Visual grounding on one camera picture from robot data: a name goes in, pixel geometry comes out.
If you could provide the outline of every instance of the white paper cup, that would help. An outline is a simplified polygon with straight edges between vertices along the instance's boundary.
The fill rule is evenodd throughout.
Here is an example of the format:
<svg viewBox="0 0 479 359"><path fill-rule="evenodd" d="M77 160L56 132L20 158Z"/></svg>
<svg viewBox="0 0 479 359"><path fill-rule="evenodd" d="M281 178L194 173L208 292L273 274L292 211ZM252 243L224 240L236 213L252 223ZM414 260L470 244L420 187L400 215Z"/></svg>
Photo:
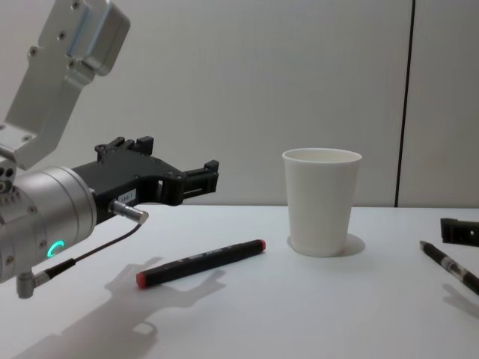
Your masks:
<svg viewBox="0 0 479 359"><path fill-rule="evenodd" d="M291 247L307 256L338 255L346 244L361 155L301 148L283 158Z"/></svg>

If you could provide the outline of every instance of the black vertical line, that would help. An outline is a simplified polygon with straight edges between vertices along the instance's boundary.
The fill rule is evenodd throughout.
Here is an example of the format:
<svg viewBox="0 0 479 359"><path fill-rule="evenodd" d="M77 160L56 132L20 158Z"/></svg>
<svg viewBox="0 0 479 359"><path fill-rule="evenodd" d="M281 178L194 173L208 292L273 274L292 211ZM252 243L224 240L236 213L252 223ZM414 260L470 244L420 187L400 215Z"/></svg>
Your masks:
<svg viewBox="0 0 479 359"><path fill-rule="evenodd" d="M412 38L414 36L415 14L416 14L416 1L412 0L411 25L409 28L409 51L407 55L406 86L404 88L403 123L401 125L401 138L399 143L399 159L397 161L396 197L394 200L394 207L397 207L399 202L399 187L400 187L400 180L401 180L401 167L403 164L404 129L406 128L407 97L409 92L409 74L411 72Z"/></svg>

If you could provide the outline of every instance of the black marker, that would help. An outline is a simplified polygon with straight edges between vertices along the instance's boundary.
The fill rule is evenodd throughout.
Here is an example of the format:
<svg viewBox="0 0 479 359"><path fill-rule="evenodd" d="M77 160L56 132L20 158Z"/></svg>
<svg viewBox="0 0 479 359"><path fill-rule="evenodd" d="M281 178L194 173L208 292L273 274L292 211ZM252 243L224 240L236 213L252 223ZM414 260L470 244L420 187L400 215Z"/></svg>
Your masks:
<svg viewBox="0 0 479 359"><path fill-rule="evenodd" d="M136 283L142 289L187 277L192 274L207 271L256 256L266 249L262 239L230 245L214 251L197 254L192 257L164 264L160 267L141 271L136 275Z"/></svg>

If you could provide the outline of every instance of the black pen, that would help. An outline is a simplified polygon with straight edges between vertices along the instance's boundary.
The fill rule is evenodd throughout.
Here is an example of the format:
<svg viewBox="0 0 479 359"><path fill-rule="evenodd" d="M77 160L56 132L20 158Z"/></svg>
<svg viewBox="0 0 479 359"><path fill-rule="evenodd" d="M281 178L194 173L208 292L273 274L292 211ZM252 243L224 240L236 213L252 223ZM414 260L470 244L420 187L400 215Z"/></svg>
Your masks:
<svg viewBox="0 0 479 359"><path fill-rule="evenodd" d="M183 278L192 274L207 271L253 257L266 249L266 243L262 239L230 245L214 251L197 254L192 257L176 260L160 267L142 271L136 275L136 283L142 289L157 284Z"/></svg>
<svg viewBox="0 0 479 359"><path fill-rule="evenodd" d="M472 292L479 295L479 278L430 243L423 241L420 241L420 243L421 249L428 257L463 282Z"/></svg>

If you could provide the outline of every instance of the metal bracket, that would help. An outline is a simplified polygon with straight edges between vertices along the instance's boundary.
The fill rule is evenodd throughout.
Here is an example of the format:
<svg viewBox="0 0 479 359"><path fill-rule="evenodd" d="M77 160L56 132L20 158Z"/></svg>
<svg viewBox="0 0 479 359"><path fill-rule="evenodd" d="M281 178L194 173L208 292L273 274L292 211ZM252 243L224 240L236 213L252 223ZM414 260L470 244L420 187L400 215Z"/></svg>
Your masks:
<svg viewBox="0 0 479 359"><path fill-rule="evenodd" d="M110 0L57 0L0 124L0 156L28 169L51 153L83 87L109 73L128 30Z"/></svg>

